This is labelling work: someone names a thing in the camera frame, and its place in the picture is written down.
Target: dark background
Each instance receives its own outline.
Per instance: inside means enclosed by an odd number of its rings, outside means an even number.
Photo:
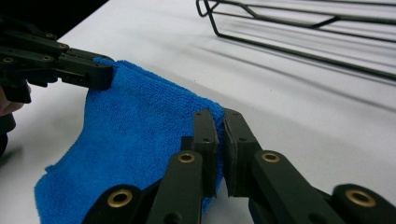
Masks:
[[[58,37],[66,34],[107,0],[1,0],[0,14],[30,22]]]

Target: brass screw hole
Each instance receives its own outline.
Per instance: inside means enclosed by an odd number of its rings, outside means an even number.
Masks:
[[[372,196],[359,189],[347,190],[346,197],[353,203],[362,207],[374,207],[376,205],[376,201]]]
[[[128,204],[133,198],[132,192],[128,189],[119,189],[114,191],[107,198],[107,204],[110,207],[119,208]]]
[[[12,63],[12,62],[14,62],[14,60],[12,58],[5,58],[5,59],[3,59],[3,62]]]
[[[270,153],[270,152],[262,154],[262,159],[265,161],[268,161],[268,162],[279,162],[280,161],[280,158],[276,154]]]
[[[177,158],[181,162],[192,162],[195,160],[195,157],[189,153],[182,154]]]

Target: white table surface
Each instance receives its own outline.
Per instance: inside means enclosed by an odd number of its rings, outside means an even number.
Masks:
[[[268,35],[396,72],[395,45],[292,34]],[[354,183],[396,204],[396,83],[220,39],[193,0],[109,1],[60,41],[136,63],[241,112],[262,147],[284,154],[318,189]],[[0,159],[0,223],[39,223],[35,183],[82,128],[86,89],[61,81],[32,89]],[[251,223],[247,204],[229,199],[223,185],[203,223]]]

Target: blue microfiber towel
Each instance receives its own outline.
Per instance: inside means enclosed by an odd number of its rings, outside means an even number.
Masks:
[[[114,80],[107,91],[89,90],[78,140],[35,186],[44,224],[81,223],[105,190],[119,184],[144,189],[162,178],[181,137],[193,136],[198,110],[212,112],[222,142],[219,104],[132,63],[96,61],[114,66]],[[204,210],[209,203],[204,200]]]

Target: black wire rack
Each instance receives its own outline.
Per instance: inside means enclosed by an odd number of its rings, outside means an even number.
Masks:
[[[394,72],[396,71],[394,66],[396,64],[396,57],[394,57],[396,56],[395,1],[261,0],[246,3],[242,0],[238,2],[196,0],[196,6],[201,17],[209,17],[213,30],[219,37],[396,81]],[[359,8],[365,8],[365,10],[362,13],[354,10]],[[302,48],[288,48],[277,45],[274,44],[274,41],[268,41],[268,38],[265,37],[268,33],[263,33],[262,36],[257,37],[256,35],[238,35],[238,32],[233,28],[231,28],[231,32],[224,32],[224,30],[218,28],[215,20],[217,16],[224,17],[226,20],[237,18],[242,21],[241,23],[251,23],[256,27],[275,25],[277,27],[289,27],[286,29],[292,29],[296,33],[303,30],[303,32],[308,32],[308,35],[310,32],[310,34],[328,35],[330,38],[346,38],[350,42],[368,41],[383,44],[383,48],[390,50],[389,61],[394,58],[395,62],[388,62],[390,69],[382,69],[381,66],[367,66],[362,63],[354,63],[354,60],[343,60],[342,57],[334,58],[329,54],[316,54],[312,50],[306,51]]]

